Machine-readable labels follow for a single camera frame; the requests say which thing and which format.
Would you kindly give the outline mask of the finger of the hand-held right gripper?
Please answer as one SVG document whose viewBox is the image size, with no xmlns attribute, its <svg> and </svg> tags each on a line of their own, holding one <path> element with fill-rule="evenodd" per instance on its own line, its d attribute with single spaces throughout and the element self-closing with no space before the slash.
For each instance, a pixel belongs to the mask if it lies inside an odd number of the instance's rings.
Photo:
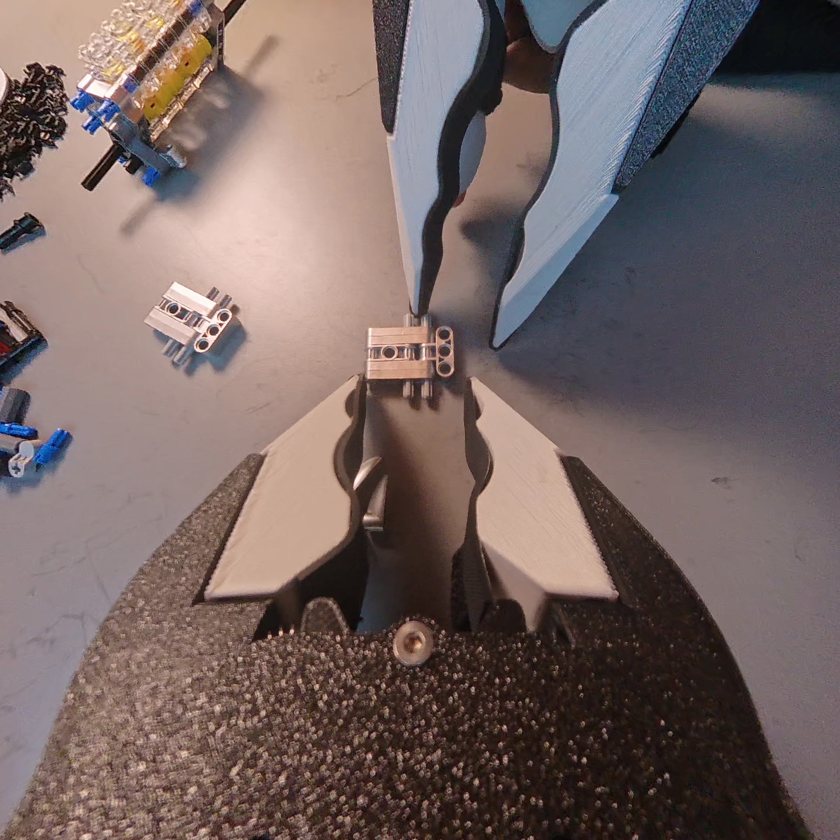
<svg viewBox="0 0 840 840">
<path fill-rule="evenodd" d="M 504 2 L 391 2 L 391 174 L 411 312 L 425 314 L 443 227 L 501 100 Z"/>
<path fill-rule="evenodd" d="M 537 307 L 617 202 L 613 184 L 689 2 L 571 2 L 532 26 L 556 38 L 548 168 L 521 222 L 519 248 L 501 289 L 491 346 L 500 348 Z"/>
</svg>

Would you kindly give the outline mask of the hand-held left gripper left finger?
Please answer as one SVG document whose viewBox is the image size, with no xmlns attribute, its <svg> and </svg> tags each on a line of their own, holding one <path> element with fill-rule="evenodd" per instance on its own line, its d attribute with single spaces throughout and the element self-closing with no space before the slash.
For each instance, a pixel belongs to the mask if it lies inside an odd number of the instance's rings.
<svg viewBox="0 0 840 840">
<path fill-rule="evenodd" d="M 300 627 L 333 599 L 354 630 L 368 581 L 368 539 L 354 479 L 363 461 L 364 378 L 352 377 L 264 452 L 204 586 L 204 600 L 269 599 L 262 627 Z"/>
</svg>

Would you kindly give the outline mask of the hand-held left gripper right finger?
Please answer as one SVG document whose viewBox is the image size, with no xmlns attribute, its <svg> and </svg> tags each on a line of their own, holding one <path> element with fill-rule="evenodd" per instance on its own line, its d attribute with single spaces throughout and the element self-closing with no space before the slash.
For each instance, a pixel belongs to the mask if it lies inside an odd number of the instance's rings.
<svg viewBox="0 0 840 840">
<path fill-rule="evenodd" d="M 615 602 L 560 449 L 479 380 L 465 384 L 465 447 L 475 481 L 461 550 L 469 628 L 501 600 L 530 631 L 553 599 Z"/>
</svg>

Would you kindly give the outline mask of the small grey beam assembly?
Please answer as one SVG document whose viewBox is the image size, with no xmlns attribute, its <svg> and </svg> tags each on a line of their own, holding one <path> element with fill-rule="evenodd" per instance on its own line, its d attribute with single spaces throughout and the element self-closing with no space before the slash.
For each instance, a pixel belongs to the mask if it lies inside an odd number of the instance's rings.
<svg viewBox="0 0 840 840">
<path fill-rule="evenodd" d="M 174 366 L 182 367 L 195 354 L 212 349 L 235 322 L 233 299 L 215 287 L 200 295 L 174 282 L 143 322 L 166 337 L 163 355 Z"/>
<path fill-rule="evenodd" d="M 374 382 L 401 382 L 403 396 L 431 401 L 435 377 L 446 379 L 455 372 L 454 332 L 448 326 L 434 328 L 430 316 L 405 315 L 402 326 L 369 328 L 365 345 L 364 377 Z"/>
</svg>

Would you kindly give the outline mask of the grey desk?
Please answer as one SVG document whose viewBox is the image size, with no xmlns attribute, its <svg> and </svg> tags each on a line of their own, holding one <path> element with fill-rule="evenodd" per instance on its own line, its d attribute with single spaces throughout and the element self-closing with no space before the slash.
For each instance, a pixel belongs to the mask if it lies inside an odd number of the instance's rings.
<svg viewBox="0 0 840 840">
<path fill-rule="evenodd" d="M 2 481 L 2 824 L 67 683 L 123 587 L 239 461 L 354 372 L 406 288 L 369 2 L 247 2 L 227 73 L 178 130 L 155 191 L 66 136 L 2 203 L 45 235 L 2 255 L 2 299 L 48 346 L 10 376 L 42 434 Z M 471 488 L 459 384 L 476 375 L 578 455 L 693 582 L 749 683 L 812 831 L 838 838 L 838 76 L 708 86 L 499 352 L 490 320 L 551 139 L 546 98 L 505 89 L 447 220 L 433 313 L 457 380 L 413 410 L 377 392 L 395 461 L 369 603 L 448 618 Z M 144 323 L 178 282 L 235 321 L 182 367 Z"/>
</svg>

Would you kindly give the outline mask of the person's right hand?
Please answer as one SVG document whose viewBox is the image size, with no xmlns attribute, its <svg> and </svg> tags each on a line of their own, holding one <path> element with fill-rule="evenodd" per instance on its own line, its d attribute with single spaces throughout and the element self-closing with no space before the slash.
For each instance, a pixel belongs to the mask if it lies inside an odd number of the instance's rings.
<svg viewBox="0 0 840 840">
<path fill-rule="evenodd" d="M 513 88 L 547 95 L 557 61 L 558 55 L 542 49 L 534 37 L 522 36 L 507 46 L 503 80 Z"/>
</svg>

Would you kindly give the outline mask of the clear yellow gear assembly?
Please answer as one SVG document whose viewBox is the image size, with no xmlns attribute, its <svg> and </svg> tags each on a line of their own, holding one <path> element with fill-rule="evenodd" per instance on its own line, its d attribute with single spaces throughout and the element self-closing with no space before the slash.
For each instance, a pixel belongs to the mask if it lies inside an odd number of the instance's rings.
<svg viewBox="0 0 840 840">
<path fill-rule="evenodd" d="M 70 100 L 82 128 L 111 146 L 81 185 L 93 191 L 116 164 L 153 186 L 186 159 L 167 138 L 173 119 L 224 65 L 225 30 L 243 1 L 127 1 L 80 47 L 87 74 Z"/>
</svg>

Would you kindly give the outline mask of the pile of small coloured pieces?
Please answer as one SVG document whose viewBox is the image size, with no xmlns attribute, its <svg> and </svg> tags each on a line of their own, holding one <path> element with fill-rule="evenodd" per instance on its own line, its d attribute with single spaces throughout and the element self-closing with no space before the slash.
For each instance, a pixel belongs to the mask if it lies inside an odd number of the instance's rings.
<svg viewBox="0 0 840 840">
<path fill-rule="evenodd" d="M 58 428 L 41 435 L 25 417 L 30 394 L 7 377 L 46 347 L 46 338 L 25 312 L 11 301 L 1 303 L 1 472 L 2 477 L 31 479 L 39 469 L 63 456 L 71 434 Z"/>
</svg>

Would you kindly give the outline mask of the pile of black pins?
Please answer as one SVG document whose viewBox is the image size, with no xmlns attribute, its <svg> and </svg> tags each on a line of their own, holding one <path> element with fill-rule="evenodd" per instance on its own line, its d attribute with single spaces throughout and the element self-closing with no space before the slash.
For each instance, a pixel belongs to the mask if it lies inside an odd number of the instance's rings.
<svg viewBox="0 0 840 840">
<path fill-rule="evenodd" d="M 22 80 L 2 71 L 1 198 L 14 194 L 45 148 L 54 149 L 67 131 L 65 71 L 59 66 L 27 64 Z"/>
</svg>

